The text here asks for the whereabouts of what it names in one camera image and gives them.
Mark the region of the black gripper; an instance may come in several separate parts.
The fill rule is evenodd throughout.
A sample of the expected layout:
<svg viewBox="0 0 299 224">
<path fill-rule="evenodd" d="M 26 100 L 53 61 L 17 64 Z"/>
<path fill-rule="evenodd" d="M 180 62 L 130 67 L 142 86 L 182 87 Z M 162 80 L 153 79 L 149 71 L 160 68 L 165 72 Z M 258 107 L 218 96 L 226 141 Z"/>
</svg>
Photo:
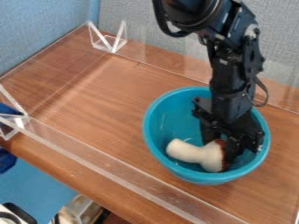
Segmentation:
<svg viewBox="0 0 299 224">
<path fill-rule="evenodd" d="M 200 120 L 200 134 L 202 144 L 220 139 L 224 135 L 228 139 L 224 146 L 224 162 L 233 163 L 234 158 L 249 149 L 253 153 L 264 141 L 265 132 L 261 124 L 253 117 L 253 111 L 248 111 L 232 122 L 224 122 L 210 113 L 210 98 L 196 96 L 192 99 L 192 115 Z"/>
</svg>

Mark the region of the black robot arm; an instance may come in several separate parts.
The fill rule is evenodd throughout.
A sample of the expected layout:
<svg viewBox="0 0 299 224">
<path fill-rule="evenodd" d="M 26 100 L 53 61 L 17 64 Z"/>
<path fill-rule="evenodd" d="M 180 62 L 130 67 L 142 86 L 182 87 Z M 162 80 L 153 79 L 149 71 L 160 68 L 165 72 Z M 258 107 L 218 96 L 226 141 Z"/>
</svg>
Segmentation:
<svg viewBox="0 0 299 224">
<path fill-rule="evenodd" d="M 265 132 L 250 111 L 257 78 L 265 58 L 258 49 L 256 16 L 241 0 L 152 0 L 162 33 L 173 38 L 196 34 L 206 46 L 212 76 L 210 98 L 193 99 L 202 142 L 228 138 L 224 160 L 232 162 L 245 149 L 256 151 Z"/>
</svg>

